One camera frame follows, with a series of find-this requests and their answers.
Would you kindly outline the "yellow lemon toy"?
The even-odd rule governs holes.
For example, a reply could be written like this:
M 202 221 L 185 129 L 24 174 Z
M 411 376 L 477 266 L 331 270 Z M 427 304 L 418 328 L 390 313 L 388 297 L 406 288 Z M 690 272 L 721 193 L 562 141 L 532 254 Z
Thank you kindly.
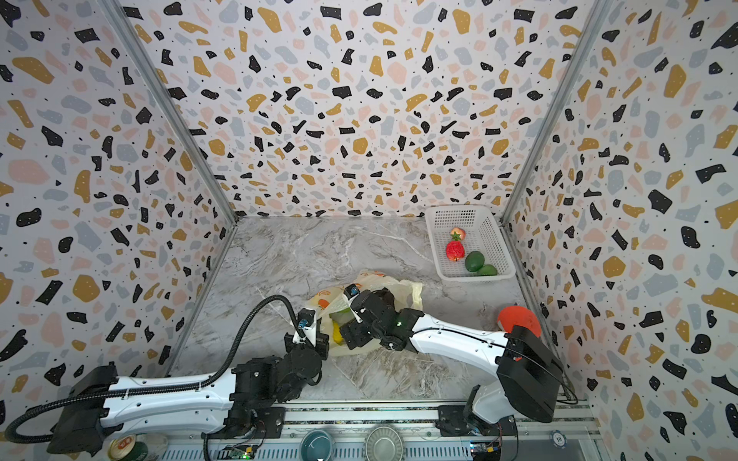
M 340 346 L 345 344 L 345 340 L 340 331 L 340 325 L 336 322 L 332 323 L 332 341 L 334 341 L 336 345 L 340 345 Z

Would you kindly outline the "yellow translucent plastic bag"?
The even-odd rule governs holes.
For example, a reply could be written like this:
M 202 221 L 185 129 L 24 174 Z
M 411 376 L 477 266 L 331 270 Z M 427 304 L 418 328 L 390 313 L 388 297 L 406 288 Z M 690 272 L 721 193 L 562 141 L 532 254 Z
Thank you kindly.
M 346 286 L 323 289 L 308 302 L 328 335 L 335 357 L 362 355 L 380 348 L 415 352 L 413 328 L 423 317 L 423 284 L 363 270 Z

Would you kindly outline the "dark green avocado toy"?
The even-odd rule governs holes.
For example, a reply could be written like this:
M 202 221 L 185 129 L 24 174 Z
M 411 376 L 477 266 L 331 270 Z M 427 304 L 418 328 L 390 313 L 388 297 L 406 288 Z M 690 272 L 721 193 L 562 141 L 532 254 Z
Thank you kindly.
M 476 273 L 485 265 L 485 257 L 479 251 L 470 252 L 464 261 L 465 269 L 470 273 Z

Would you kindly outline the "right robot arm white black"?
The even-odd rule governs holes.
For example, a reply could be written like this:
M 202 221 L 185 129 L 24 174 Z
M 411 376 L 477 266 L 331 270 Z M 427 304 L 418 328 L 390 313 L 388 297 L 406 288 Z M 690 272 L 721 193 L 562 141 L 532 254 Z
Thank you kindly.
M 496 381 L 475 386 L 461 420 L 484 431 L 517 413 L 534 422 L 553 422 L 563 365 L 531 330 L 486 332 L 441 321 L 421 310 L 395 308 L 392 293 L 346 287 L 339 299 L 353 319 L 339 328 L 353 350 L 377 341 L 388 351 L 441 355 L 474 366 Z

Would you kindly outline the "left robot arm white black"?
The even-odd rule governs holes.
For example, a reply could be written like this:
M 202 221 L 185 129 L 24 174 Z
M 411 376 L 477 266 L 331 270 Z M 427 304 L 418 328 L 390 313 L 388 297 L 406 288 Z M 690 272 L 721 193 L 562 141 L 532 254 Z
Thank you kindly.
M 200 432 L 213 439 L 281 436 L 286 409 L 321 377 L 330 337 L 286 338 L 283 357 L 254 358 L 228 369 L 213 383 L 207 376 L 119 378 L 101 366 L 73 386 L 72 399 L 52 429 L 48 453 L 96 454 L 111 437 Z

